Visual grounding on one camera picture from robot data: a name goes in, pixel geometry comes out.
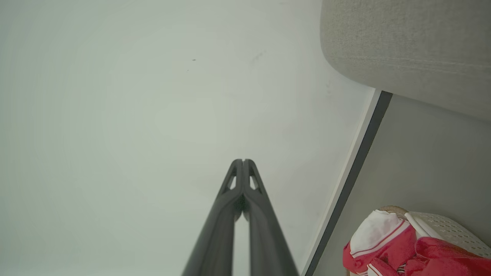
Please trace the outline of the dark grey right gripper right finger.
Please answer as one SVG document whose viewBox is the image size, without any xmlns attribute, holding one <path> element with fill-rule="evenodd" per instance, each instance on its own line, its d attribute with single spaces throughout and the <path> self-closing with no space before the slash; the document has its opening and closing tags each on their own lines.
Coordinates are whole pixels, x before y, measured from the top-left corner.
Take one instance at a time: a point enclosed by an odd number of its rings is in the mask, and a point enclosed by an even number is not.
<svg viewBox="0 0 491 276">
<path fill-rule="evenodd" d="M 244 201 L 250 234 L 250 274 L 298 276 L 258 168 L 251 159 L 244 160 Z"/>
</svg>

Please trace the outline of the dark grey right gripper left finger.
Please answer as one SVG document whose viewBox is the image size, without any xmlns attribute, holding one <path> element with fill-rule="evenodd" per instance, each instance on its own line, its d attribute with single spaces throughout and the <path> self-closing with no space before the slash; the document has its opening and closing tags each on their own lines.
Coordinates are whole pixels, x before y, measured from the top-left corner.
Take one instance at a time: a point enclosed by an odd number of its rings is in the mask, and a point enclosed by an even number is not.
<svg viewBox="0 0 491 276">
<path fill-rule="evenodd" d="M 234 227 L 243 212 L 243 160 L 232 161 L 182 273 L 231 276 Z"/>
</svg>

